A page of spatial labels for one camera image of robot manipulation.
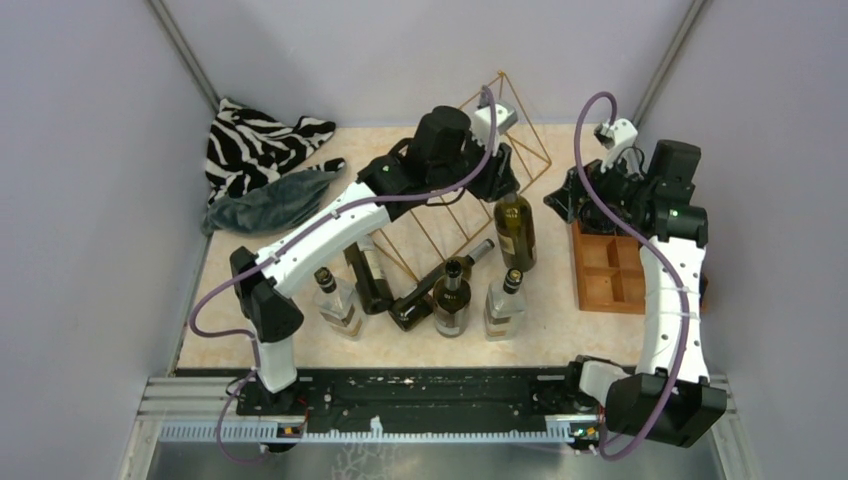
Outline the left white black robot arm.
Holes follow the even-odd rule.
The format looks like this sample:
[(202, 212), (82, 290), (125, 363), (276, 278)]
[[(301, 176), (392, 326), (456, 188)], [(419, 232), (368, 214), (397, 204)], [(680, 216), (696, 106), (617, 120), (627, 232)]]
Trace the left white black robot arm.
[(292, 233), (253, 253), (234, 251), (230, 264), (244, 316), (258, 338), (260, 399), (277, 414), (300, 399), (293, 335), (304, 315), (293, 300), (309, 276), (355, 241), (389, 225), (431, 198), (465, 190), (492, 203), (518, 182), (512, 150), (501, 141), (517, 110), (494, 102), (467, 114), (437, 106), (410, 138), (374, 158), (319, 213)]

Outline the dark rolled tie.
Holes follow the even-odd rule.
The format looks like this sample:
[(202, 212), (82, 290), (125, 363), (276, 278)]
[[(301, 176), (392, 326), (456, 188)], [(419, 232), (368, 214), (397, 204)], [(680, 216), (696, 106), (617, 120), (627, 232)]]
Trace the dark rolled tie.
[(586, 202), (578, 212), (582, 233), (605, 236), (628, 236), (628, 233), (603, 213), (595, 203)]

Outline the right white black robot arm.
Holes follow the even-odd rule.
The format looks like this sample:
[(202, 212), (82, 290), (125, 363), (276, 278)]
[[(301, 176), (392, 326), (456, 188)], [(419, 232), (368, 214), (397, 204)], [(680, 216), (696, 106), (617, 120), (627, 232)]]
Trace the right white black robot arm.
[(544, 202), (567, 223), (625, 233), (639, 243), (645, 280), (645, 333), (637, 365), (580, 355), (563, 398), (576, 412), (597, 403), (608, 441), (616, 435), (688, 448), (725, 413), (726, 395), (710, 383), (700, 335), (706, 282), (702, 265), (708, 213), (692, 204), (699, 147), (657, 142), (649, 162), (631, 171), (634, 145), (607, 144), (607, 155), (575, 166)]

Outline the clear square liquor bottle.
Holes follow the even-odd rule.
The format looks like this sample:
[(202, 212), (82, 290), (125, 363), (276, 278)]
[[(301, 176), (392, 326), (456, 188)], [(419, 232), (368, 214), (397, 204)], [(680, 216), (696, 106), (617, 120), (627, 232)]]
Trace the clear square liquor bottle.
[(524, 274), (509, 268), (501, 280), (492, 280), (484, 307), (484, 333), (489, 341), (512, 338), (526, 317), (527, 300), (522, 290)]

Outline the zebra striped cloth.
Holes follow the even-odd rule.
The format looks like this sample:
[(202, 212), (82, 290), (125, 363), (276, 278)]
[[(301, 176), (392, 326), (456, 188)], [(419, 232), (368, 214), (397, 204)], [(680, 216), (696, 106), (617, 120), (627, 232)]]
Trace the zebra striped cloth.
[(221, 99), (206, 146), (207, 204), (240, 198), (280, 179), (328, 142), (336, 129), (335, 122), (311, 116), (287, 125), (261, 110)]

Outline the grey plush cloth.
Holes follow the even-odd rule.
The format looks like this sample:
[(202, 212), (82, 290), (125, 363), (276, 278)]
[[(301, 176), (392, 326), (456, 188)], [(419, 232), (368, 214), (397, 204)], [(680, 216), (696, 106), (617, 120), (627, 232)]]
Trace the grey plush cloth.
[(240, 197), (226, 194), (208, 208), (200, 231), (206, 236), (216, 231), (262, 236), (294, 229), (320, 210), (330, 185), (346, 167), (346, 160), (338, 157), (287, 174)]

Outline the olive green wine bottle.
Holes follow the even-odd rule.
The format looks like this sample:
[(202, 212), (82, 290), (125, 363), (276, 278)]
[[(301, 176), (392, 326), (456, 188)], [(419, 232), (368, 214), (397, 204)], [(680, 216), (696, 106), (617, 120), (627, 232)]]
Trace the olive green wine bottle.
[(536, 237), (529, 201), (517, 191), (499, 199), (493, 209), (499, 248), (507, 268), (529, 272), (536, 264)]

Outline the clear liquor bottle left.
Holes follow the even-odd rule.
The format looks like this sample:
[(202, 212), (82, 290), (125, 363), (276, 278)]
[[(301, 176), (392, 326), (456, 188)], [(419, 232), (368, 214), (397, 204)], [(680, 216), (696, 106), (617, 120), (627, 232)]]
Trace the clear liquor bottle left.
[(312, 300), (323, 319), (338, 334), (358, 340), (366, 314), (355, 288), (346, 280), (334, 276), (327, 267), (315, 271), (314, 279), (318, 289)]

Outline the brown wine bottle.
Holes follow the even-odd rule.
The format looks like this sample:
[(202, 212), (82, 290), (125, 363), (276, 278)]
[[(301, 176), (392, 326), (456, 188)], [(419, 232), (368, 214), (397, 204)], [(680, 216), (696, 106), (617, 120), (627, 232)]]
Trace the brown wine bottle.
[(442, 276), (434, 284), (433, 300), (436, 330), (447, 338), (460, 336), (467, 327), (471, 287), (459, 260), (445, 263)]

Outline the dark bottle lying down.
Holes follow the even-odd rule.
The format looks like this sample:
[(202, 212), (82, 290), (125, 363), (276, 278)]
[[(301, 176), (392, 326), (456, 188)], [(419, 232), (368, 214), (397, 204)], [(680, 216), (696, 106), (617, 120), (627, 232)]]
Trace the dark bottle lying down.
[[(484, 239), (466, 255), (453, 256), (463, 265), (463, 278), (469, 282), (473, 266), (495, 247), (491, 239)], [(389, 315), (395, 324), (404, 332), (416, 327), (422, 320), (433, 313), (433, 299), (430, 294), (436, 281), (444, 274), (445, 261), (434, 267), (408, 293), (396, 299), (389, 308)]]

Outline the dark bottle leaning on rack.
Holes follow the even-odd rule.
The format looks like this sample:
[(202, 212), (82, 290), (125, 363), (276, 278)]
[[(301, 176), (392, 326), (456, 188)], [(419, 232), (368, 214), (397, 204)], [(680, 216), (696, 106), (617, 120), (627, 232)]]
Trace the dark bottle leaning on rack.
[(362, 237), (345, 248), (343, 254), (353, 272), (354, 286), (364, 312), (375, 315), (387, 311), (394, 303), (394, 296), (372, 238)]

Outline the wooden compartment tray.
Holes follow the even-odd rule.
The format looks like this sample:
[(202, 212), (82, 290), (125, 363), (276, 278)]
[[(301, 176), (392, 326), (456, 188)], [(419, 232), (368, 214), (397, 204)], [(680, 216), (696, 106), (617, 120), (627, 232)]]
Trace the wooden compartment tray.
[(582, 311), (645, 313), (641, 244), (629, 236), (591, 235), (571, 225), (578, 307)]

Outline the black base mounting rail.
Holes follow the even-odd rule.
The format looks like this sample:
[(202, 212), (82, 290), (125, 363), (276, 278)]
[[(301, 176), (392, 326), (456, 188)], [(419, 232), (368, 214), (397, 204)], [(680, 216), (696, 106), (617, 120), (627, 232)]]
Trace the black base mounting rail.
[(236, 412), (293, 416), (304, 436), (412, 441), (599, 442), (600, 406), (565, 367), (304, 368), (279, 393), (249, 381)]

